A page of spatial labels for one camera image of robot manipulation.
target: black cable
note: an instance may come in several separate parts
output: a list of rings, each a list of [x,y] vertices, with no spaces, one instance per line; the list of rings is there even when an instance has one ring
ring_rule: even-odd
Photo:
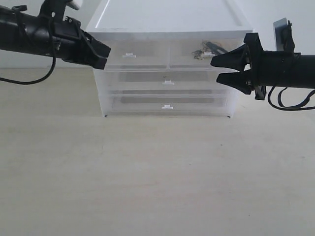
[[[305,100],[303,102],[301,102],[300,104],[298,104],[296,106],[286,107],[281,102],[281,95],[287,89],[287,88],[285,88],[278,95],[278,103],[280,105],[280,107],[278,107],[275,104],[273,104],[272,101],[271,101],[271,95],[272,95],[273,91],[275,90],[275,88],[276,88],[276,86],[273,86],[271,88],[269,94],[268,94],[268,102],[269,102],[270,106],[272,106],[273,108],[278,109],[280,111],[287,111],[287,112],[309,111],[309,110],[314,110],[315,109],[315,106],[314,107],[305,107],[310,102],[310,98],[315,94],[315,90],[310,92],[309,95],[305,98]]]
[[[28,37],[28,35],[26,34],[25,28],[23,26],[23,23],[21,21],[21,12],[18,8],[13,9],[15,11],[16,17],[17,17],[17,23],[18,23],[18,28],[20,33],[27,39],[27,41],[29,43],[32,44],[32,46],[36,47],[36,45],[34,44],[34,42]],[[34,81],[16,81],[16,80],[10,80],[10,79],[6,79],[6,78],[2,78],[0,77],[0,81],[3,82],[7,82],[7,83],[12,83],[12,84],[17,84],[17,85],[34,85],[34,84],[38,84],[40,82],[43,82],[44,80],[46,80],[49,76],[51,76],[51,74],[54,72],[55,67],[56,67],[56,62],[57,62],[57,57],[56,57],[56,51],[55,51],[55,45],[54,45],[54,39],[53,39],[53,33],[51,30],[51,24],[53,22],[53,18],[50,18],[48,21],[48,33],[49,33],[49,41],[50,41],[50,47],[51,47],[51,52],[52,52],[52,56],[53,56],[53,63],[50,67],[50,70],[48,71],[48,73],[38,79],[38,80],[34,80]]]

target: drawer handle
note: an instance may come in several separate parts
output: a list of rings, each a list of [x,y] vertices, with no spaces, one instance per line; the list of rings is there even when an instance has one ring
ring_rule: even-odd
[[[172,107],[170,104],[165,104],[164,107],[162,107],[162,110],[173,110],[174,107]]]
[[[136,55],[134,55],[133,53],[126,53],[125,55],[123,55],[123,58],[136,58]]]
[[[165,82],[162,83],[163,85],[175,85],[174,82],[172,82],[171,80],[165,80]]]

